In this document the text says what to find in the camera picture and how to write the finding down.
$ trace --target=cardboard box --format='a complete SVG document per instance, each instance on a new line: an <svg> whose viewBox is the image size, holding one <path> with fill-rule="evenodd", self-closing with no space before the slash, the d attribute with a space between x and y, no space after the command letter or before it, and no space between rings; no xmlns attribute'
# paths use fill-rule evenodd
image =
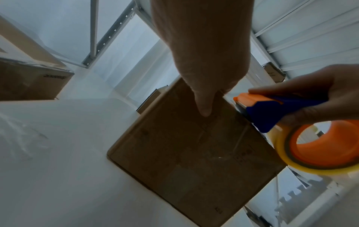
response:
<svg viewBox="0 0 359 227"><path fill-rule="evenodd" d="M0 16L0 101L54 99L73 72Z"/></svg>
<svg viewBox="0 0 359 227"><path fill-rule="evenodd" d="M182 80L161 94L108 158L201 227L219 227L286 165L220 95L202 117Z"/></svg>
<svg viewBox="0 0 359 227"><path fill-rule="evenodd" d="M166 91L167 88L168 85L154 90L151 95L141 104L141 106L139 106L137 112L142 114L161 93Z"/></svg>
<svg viewBox="0 0 359 227"><path fill-rule="evenodd" d="M283 82L286 77L286 74L278 69L272 62L266 63L263 68L276 83Z"/></svg>

